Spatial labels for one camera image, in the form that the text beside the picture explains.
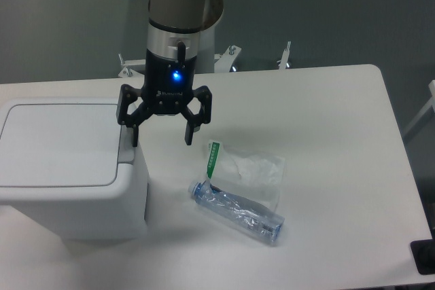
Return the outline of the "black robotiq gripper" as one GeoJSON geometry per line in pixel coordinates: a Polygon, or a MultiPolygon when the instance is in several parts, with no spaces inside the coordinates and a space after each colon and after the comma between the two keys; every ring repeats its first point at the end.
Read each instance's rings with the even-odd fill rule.
{"type": "Polygon", "coordinates": [[[185,48],[175,51],[175,58],[146,53],[142,89],[122,84],[116,110],[117,123],[133,132],[132,146],[139,142],[139,126],[152,115],[177,115],[186,119],[184,140],[191,145],[195,132],[211,122],[212,93],[207,86],[192,89],[196,57],[188,58],[185,48]],[[196,99],[200,107],[193,113],[189,104],[196,99]]]}

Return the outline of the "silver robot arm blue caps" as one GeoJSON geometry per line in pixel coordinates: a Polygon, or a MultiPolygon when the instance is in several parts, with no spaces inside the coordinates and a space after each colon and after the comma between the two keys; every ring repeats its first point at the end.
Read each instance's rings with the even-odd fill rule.
{"type": "Polygon", "coordinates": [[[209,1],[149,0],[143,86],[122,85],[116,111],[119,125],[132,131],[133,147],[138,145],[139,126],[153,115],[183,115],[187,145],[211,121],[211,91],[192,87],[209,1]]]}

